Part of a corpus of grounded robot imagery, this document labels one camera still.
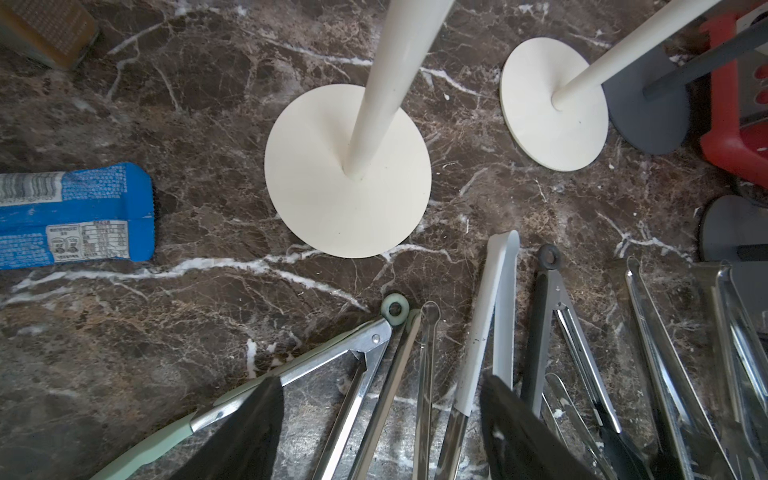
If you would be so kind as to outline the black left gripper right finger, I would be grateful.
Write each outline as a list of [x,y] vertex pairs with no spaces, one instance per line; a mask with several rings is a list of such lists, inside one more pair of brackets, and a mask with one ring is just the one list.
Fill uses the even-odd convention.
[[495,375],[483,376],[480,413],[492,479],[595,477]]

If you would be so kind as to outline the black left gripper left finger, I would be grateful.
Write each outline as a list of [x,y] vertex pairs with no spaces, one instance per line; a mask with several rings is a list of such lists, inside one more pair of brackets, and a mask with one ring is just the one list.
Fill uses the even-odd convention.
[[264,380],[174,479],[270,479],[284,419],[284,389]]

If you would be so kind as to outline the slim steel tongs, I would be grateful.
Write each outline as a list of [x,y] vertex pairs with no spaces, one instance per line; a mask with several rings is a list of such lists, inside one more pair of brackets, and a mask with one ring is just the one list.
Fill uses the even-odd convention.
[[389,372],[356,454],[349,479],[366,479],[387,417],[414,346],[419,347],[419,396],[415,424],[413,479],[429,478],[431,450],[432,392],[437,325],[441,310],[427,301],[410,319],[401,337]]

